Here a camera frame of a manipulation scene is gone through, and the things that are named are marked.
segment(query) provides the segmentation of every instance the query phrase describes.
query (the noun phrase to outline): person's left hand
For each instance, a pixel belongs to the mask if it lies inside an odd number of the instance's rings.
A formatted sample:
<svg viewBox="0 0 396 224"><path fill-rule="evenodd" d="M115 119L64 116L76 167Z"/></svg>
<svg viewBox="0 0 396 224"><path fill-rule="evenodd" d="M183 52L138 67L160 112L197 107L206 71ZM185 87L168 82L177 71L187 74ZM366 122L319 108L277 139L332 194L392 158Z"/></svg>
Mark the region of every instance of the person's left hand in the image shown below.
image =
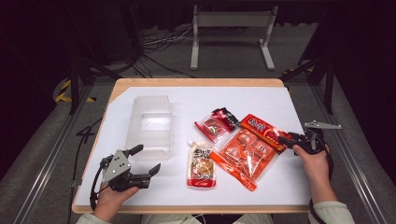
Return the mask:
<svg viewBox="0 0 396 224"><path fill-rule="evenodd" d="M134 196L139 191L139 188L133 187L123 192L117 192L111 188L105 189L105 187L105 184L101 185L100 189L103 189L103 191L99 193L98 203L93 214L103 221L111 222L113 217L119 212L122 203Z"/></svg>

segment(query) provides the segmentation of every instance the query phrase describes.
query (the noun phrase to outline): gray sleeve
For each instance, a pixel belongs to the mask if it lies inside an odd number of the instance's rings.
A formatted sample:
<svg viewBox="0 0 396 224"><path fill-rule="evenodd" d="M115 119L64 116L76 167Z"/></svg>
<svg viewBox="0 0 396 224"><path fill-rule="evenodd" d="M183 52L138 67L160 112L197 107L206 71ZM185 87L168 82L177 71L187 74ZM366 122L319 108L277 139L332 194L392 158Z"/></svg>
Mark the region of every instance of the gray sleeve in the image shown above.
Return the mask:
<svg viewBox="0 0 396 224"><path fill-rule="evenodd" d="M94 216L93 214L86 213L78 219L76 224L111 224L111 223L103 221L102 219Z"/></svg>
<svg viewBox="0 0 396 224"><path fill-rule="evenodd" d="M352 215L350 215L347 205L339 202L321 202L314 205L314 209L318 216L327 224L355 223ZM311 224L318 224L312 214L308 211L308 218Z"/></svg>

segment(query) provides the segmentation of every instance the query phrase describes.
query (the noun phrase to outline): white paper sheet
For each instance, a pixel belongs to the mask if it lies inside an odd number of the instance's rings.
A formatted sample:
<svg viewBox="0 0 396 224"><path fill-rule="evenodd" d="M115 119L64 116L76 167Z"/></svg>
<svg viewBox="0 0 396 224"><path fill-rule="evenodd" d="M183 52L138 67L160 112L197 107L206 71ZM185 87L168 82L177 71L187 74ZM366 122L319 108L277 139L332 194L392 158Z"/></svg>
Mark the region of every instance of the white paper sheet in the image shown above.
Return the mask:
<svg viewBox="0 0 396 224"><path fill-rule="evenodd" d="M240 120L250 113L282 131L303 133L286 88L132 87L107 108L75 205L90 204L90 190L99 162L118 148L125 149L134 98L145 95L169 97L173 106L172 154L168 161L161 161L161 170L151 178L149 188L139 190L125 205L301 205L309 202L310 189L301 159L294 156L291 149L274 157L253 192L218 166L217 185L213 189L187 186L188 141L208 141L193 123L216 108L226 107ZM158 163L136 162L131 158L129 161L133 174L146 174Z"/></svg>

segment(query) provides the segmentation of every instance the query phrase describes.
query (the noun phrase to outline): clear plastic container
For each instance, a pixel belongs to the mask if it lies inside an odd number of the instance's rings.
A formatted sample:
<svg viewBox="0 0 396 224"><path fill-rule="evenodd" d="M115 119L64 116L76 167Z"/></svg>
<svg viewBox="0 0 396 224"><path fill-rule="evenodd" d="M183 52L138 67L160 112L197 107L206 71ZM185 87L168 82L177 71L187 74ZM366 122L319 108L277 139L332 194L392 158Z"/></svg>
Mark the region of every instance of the clear plastic container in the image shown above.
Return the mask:
<svg viewBox="0 0 396 224"><path fill-rule="evenodd" d="M127 149L139 144L143 150L134 161L165 161L172 147L172 105L165 95L140 96L134 99L125 141Z"/></svg>

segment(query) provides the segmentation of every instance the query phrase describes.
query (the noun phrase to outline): hand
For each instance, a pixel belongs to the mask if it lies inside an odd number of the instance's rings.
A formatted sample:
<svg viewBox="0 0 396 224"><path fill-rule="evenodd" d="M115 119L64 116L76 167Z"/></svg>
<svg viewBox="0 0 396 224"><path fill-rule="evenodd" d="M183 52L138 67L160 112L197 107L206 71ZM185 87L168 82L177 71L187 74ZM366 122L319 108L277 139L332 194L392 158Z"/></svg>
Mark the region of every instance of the hand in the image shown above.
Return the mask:
<svg viewBox="0 0 396 224"><path fill-rule="evenodd" d="M311 185L313 204L324 201L338 201L329 179L329 163L326 152L321 151L318 154L310 155L297 145L294 145L293 149L303 160L305 173Z"/></svg>
<svg viewBox="0 0 396 224"><path fill-rule="evenodd" d="M139 191L139 188L133 187L123 192L117 192L107 188L105 184L102 184L100 189L103 189L103 191L99 193L98 203L93 214L106 222L111 222L119 212L122 203Z"/></svg>

